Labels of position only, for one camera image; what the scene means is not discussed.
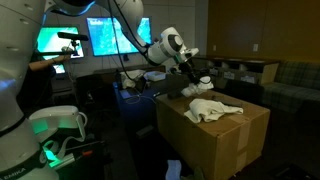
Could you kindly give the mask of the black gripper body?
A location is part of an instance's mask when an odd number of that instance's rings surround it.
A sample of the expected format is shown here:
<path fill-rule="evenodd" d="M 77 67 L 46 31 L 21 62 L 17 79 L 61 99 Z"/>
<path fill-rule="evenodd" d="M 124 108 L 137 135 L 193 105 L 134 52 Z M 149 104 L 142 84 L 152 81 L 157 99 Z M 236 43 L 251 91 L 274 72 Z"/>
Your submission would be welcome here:
<path fill-rule="evenodd" d="M 198 84 L 200 82 L 200 78 L 194 69 L 194 64 L 191 59 L 179 64 L 178 67 L 179 70 L 189 78 L 191 83 Z"/>

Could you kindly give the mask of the person forearm background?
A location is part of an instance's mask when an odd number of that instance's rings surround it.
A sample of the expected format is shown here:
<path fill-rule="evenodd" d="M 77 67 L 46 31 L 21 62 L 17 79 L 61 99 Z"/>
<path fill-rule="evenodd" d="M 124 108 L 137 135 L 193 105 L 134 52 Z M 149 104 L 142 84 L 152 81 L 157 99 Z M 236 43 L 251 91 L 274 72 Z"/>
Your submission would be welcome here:
<path fill-rule="evenodd" d="M 43 60 L 43 61 L 37 61 L 37 62 L 31 62 L 29 64 L 29 68 L 32 71 L 39 71 L 43 70 L 45 68 L 48 68 L 54 64 L 61 64 L 67 60 L 70 60 L 71 56 L 70 55 L 60 55 L 58 57 L 49 59 L 49 60 Z"/>

